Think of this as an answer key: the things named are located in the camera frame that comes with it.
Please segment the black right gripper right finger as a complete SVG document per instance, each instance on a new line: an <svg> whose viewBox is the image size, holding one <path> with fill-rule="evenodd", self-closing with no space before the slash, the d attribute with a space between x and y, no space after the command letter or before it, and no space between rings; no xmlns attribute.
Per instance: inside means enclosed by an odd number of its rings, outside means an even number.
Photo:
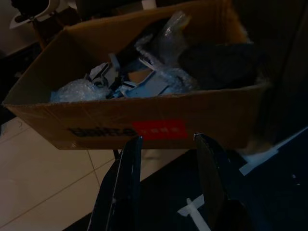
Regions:
<svg viewBox="0 0 308 231"><path fill-rule="evenodd" d="M207 224L213 231L251 231L251 219L245 206L229 198L222 184L214 154L222 150L210 137L194 134L199 178L205 200Z"/></svg>

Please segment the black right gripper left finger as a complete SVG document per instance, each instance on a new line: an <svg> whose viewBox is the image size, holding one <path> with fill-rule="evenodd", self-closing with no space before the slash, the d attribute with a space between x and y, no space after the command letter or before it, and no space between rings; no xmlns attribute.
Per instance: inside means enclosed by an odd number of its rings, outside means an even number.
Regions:
<svg viewBox="0 0 308 231"><path fill-rule="evenodd" d="M90 231L137 231L142 137L129 140L105 174L89 221Z"/></svg>

